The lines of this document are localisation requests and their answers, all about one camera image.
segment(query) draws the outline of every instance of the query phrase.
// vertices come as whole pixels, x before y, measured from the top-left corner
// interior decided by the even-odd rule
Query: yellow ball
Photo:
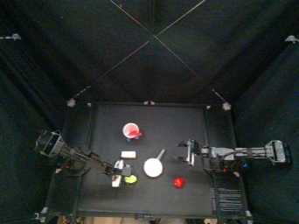
[[[128,183],[128,184],[133,184],[136,182],[136,176],[134,175],[130,175],[129,177],[125,177],[124,178],[124,181]]]

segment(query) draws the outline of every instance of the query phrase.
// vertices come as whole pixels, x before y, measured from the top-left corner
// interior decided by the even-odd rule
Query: black curtain
[[[0,30],[14,33],[2,17]],[[51,169],[33,147],[38,130],[61,128],[65,107],[22,41],[0,39],[0,222],[31,223],[42,209]]]
[[[272,166],[254,161],[245,176],[248,204],[264,224],[299,223],[297,62],[299,44],[285,44],[284,51],[233,107],[238,146],[262,146],[276,139],[290,146],[290,165]]]

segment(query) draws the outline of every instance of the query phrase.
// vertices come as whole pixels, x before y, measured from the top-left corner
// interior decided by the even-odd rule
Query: cable
[[[264,159],[266,159],[272,163],[272,165],[276,165],[276,161],[270,157],[262,156],[262,155],[256,154],[256,153],[252,153],[252,154],[258,156],[258,157],[261,157],[261,158],[264,158]]]

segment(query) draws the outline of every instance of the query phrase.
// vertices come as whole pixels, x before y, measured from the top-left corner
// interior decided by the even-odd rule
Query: black backdrop
[[[282,138],[296,155],[297,45],[284,39],[297,33],[299,2],[200,2],[1,1],[0,36],[22,40],[0,40],[0,217],[42,208],[47,167],[33,139],[61,128],[65,101],[88,85],[78,101],[221,103],[214,88],[233,106],[237,144]],[[254,213],[293,223],[296,163],[246,175]]]

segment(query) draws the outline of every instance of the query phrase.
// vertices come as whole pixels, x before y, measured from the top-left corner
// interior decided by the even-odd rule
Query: red apple
[[[184,179],[182,178],[176,178],[172,181],[173,186],[177,187],[177,188],[182,188],[182,183],[184,183]]]

